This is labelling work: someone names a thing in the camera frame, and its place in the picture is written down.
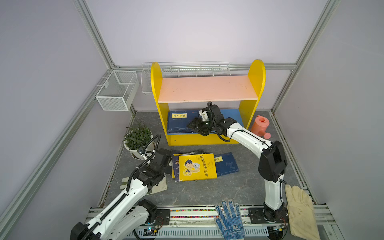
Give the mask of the yellow cartoon cover book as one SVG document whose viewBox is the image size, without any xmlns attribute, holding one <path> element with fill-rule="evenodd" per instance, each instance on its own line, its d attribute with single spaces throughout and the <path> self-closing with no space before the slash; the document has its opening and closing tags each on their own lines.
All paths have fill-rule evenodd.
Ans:
<svg viewBox="0 0 384 240">
<path fill-rule="evenodd" d="M 217 177 L 214 154 L 179 156 L 180 182 L 211 180 Z"/>
</svg>

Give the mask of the blue dotted knit glove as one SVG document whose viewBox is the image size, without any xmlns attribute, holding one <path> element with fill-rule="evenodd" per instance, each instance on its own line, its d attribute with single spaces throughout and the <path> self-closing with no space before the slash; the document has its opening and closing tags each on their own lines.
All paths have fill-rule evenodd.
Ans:
<svg viewBox="0 0 384 240">
<path fill-rule="evenodd" d="M 224 240 L 244 240 L 245 230 L 242 221 L 240 205 L 233 201 L 222 201 L 222 206 L 216 205 L 218 217 L 216 225 Z"/>
</svg>

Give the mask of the white mesh basket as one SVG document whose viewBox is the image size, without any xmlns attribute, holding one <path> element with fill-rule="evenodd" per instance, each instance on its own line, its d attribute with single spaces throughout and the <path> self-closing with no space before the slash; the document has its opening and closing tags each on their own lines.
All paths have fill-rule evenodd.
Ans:
<svg viewBox="0 0 384 240">
<path fill-rule="evenodd" d="M 96 99 L 104 111 L 129 111 L 139 86 L 135 71 L 111 71 Z"/>
</svg>

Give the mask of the aluminium frame post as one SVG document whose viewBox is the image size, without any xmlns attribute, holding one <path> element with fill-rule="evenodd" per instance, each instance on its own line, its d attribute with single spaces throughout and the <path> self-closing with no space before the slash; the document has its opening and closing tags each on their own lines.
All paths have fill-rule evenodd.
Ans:
<svg viewBox="0 0 384 240">
<path fill-rule="evenodd" d="M 116 65 L 112 60 L 112 57 L 107 49 L 107 46 L 92 16 L 91 10 L 87 2 L 84 0 L 74 0 L 73 3 L 78 13 L 80 14 L 80 17 L 82 18 L 82 21 L 85 27 L 87 28 L 87 31 L 89 32 L 107 68 L 114 69 Z"/>
</svg>

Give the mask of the green potted plant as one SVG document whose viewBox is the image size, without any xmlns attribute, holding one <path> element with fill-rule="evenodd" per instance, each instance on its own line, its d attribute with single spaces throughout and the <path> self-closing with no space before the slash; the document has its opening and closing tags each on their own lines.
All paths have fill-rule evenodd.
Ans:
<svg viewBox="0 0 384 240">
<path fill-rule="evenodd" d="M 128 150 L 136 151 L 149 143 L 152 138 L 150 129 L 143 123 L 138 123 L 129 128 L 129 132 L 124 136 L 124 144 Z"/>
</svg>

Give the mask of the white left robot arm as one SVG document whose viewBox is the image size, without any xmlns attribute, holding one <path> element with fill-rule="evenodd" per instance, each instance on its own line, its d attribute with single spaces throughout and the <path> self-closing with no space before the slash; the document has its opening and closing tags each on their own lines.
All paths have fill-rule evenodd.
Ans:
<svg viewBox="0 0 384 240">
<path fill-rule="evenodd" d="M 139 226 L 156 222 L 157 206 L 143 197 L 171 174 L 173 154 L 156 150 L 134 169 L 127 187 L 102 212 L 71 230 L 71 240 L 122 240 Z"/>
</svg>

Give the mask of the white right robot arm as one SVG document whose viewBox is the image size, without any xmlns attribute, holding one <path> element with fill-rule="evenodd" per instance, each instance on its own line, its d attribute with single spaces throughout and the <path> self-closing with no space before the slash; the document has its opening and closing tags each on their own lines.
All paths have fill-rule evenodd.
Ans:
<svg viewBox="0 0 384 240">
<path fill-rule="evenodd" d="M 236 120 L 225 118 L 212 102 L 208 102 L 187 127 L 202 136 L 216 134 L 224 142 L 235 140 L 259 158 L 258 171 L 265 183 L 263 217 L 269 223 L 277 221 L 285 208 L 282 183 L 288 166 L 282 143 L 259 137 Z"/>
</svg>

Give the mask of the cream leather glove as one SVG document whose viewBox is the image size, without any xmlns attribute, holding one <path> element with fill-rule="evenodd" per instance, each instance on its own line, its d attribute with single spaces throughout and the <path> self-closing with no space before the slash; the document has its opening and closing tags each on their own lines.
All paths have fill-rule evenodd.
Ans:
<svg viewBox="0 0 384 240">
<path fill-rule="evenodd" d="M 311 197 L 298 186 L 285 186 L 291 234 L 304 240 L 320 240 Z"/>
</svg>

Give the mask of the white plastic plant pot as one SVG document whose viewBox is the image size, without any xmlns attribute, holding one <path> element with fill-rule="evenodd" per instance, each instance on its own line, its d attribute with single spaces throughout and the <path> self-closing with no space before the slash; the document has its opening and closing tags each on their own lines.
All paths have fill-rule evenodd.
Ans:
<svg viewBox="0 0 384 240">
<path fill-rule="evenodd" d="M 151 139 L 150 142 L 147 143 L 144 147 L 139 148 L 139 149 L 137 150 L 138 153 L 140 153 L 142 157 L 144 157 L 144 158 L 149 158 L 149 157 L 147 156 L 147 153 L 146 153 L 146 148 L 149 146 L 149 144 L 150 144 L 151 142 L 154 142 L 154 141 L 152 141 L 152 139 Z"/>
</svg>

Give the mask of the dark blue book stack bottom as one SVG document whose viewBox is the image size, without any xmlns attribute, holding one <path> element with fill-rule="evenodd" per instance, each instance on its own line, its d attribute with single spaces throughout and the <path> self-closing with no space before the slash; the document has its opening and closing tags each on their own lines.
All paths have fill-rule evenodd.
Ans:
<svg viewBox="0 0 384 240">
<path fill-rule="evenodd" d="M 217 176 L 225 176 L 239 172 L 238 165 L 232 153 L 214 155 Z"/>
</svg>

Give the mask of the purple book under yellow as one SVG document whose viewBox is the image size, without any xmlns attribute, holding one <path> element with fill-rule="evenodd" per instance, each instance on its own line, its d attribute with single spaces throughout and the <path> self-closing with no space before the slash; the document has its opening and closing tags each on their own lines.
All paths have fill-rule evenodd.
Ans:
<svg viewBox="0 0 384 240">
<path fill-rule="evenodd" d="M 172 177 L 173 179 L 175 180 L 176 183 L 180 182 L 180 173 L 179 173 L 179 168 L 180 168 L 180 165 L 179 165 L 179 156 L 185 156 L 185 155 L 197 155 L 197 154 L 205 154 L 205 150 L 196 150 L 196 151 L 193 151 L 193 152 L 189 152 L 189 153 L 176 153 L 176 152 L 173 152 L 173 159 L 172 159 Z"/>
</svg>

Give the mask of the blue lower shelf board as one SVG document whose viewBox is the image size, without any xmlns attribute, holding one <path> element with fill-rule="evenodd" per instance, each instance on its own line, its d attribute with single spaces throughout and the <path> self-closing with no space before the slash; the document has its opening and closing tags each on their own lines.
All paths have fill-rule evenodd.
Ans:
<svg viewBox="0 0 384 240">
<path fill-rule="evenodd" d="M 243 121 L 242 121 L 239 110 L 227 109 L 227 110 L 221 110 L 221 113 L 223 114 L 225 119 L 232 118 L 236 120 L 238 123 L 240 123 L 241 125 L 243 125 Z"/>
</svg>

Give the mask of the beige grey work glove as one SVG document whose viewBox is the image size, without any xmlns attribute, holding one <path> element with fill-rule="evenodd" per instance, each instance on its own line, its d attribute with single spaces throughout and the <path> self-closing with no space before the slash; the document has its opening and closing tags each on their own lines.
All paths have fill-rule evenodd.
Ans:
<svg viewBox="0 0 384 240">
<path fill-rule="evenodd" d="M 129 180 L 129 177 L 127 177 L 127 178 L 123 178 L 123 179 L 122 179 L 122 185 L 120 186 L 120 190 L 124 190 L 124 189 L 126 189 L 128 180 Z M 168 189 L 168 186 L 167 186 L 167 178 L 164 177 L 164 178 L 159 182 L 158 185 L 154 186 L 151 190 L 149 190 L 149 192 L 147 193 L 147 195 L 152 195 L 152 194 L 160 193 L 160 192 L 166 191 L 167 189 Z"/>
</svg>

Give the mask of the yellow bookshelf frame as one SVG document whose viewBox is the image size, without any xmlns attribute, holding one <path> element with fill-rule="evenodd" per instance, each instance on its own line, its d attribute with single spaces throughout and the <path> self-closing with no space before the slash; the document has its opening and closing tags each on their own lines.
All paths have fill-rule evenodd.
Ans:
<svg viewBox="0 0 384 240">
<path fill-rule="evenodd" d="M 209 133 L 169 134 L 173 114 L 170 104 L 233 102 L 238 101 L 238 110 L 233 110 L 239 125 L 248 129 L 261 100 L 266 84 L 266 68 L 261 60 L 251 64 L 246 76 L 164 78 L 159 63 L 151 66 L 151 85 L 169 146 L 222 145 L 224 141 Z"/>
</svg>

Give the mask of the pink upper shelf board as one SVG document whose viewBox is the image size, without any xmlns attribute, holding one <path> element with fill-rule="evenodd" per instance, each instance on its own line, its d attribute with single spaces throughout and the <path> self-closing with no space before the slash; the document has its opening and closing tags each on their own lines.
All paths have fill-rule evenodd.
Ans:
<svg viewBox="0 0 384 240">
<path fill-rule="evenodd" d="M 153 88 L 159 104 L 257 100 L 248 76 L 165 78 Z"/>
</svg>

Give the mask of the dark blue book yellow label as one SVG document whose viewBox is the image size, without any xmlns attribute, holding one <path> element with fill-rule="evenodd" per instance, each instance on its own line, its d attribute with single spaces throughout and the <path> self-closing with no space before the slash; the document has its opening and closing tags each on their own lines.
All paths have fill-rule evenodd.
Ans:
<svg viewBox="0 0 384 240">
<path fill-rule="evenodd" d="M 168 135 L 188 135 L 196 134 L 187 125 L 199 117 L 198 110 L 170 111 L 168 113 L 167 134 Z"/>
</svg>

